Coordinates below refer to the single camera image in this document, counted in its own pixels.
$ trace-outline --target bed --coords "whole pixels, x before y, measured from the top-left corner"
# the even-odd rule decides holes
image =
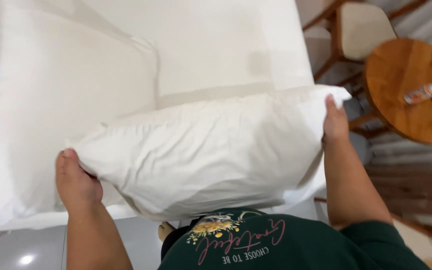
[[[151,40],[159,53],[156,109],[314,85],[294,0],[48,3],[99,28]],[[315,178],[321,177],[319,169]],[[114,219],[135,216],[123,200],[115,202],[107,207]],[[37,213],[1,225],[0,232],[65,225],[67,219],[64,211]]]

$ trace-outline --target bottle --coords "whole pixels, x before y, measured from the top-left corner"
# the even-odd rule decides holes
[[[432,98],[432,83],[426,84],[404,96],[404,100],[408,104],[420,103],[430,98]]]

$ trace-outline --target white pillow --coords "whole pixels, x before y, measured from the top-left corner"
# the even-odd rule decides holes
[[[59,209],[54,161],[66,138],[119,115],[154,109],[155,55],[145,41],[113,37],[37,9],[5,7],[0,226]],[[122,198],[106,185],[104,200],[111,205]]]
[[[317,85],[195,102],[103,123],[67,146],[84,169],[155,221],[272,207],[322,168],[329,93],[339,106],[351,97]]]

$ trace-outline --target shirt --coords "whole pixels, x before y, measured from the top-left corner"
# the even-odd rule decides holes
[[[379,221],[337,231],[327,224],[250,208],[201,218],[165,255],[160,270],[429,270],[396,228]]]

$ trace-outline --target person's right hand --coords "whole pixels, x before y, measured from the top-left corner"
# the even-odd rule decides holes
[[[80,166],[76,151],[61,151],[56,159],[56,187],[69,215],[90,211],[101,203],[103,187]]]
[[[326,97],[327,116],[324,120],[324,137],[322,141],[325,144],[333,141],[350,139],[350,129],[348,117],[343,107],[338,109],[335,104],[333,95]]]

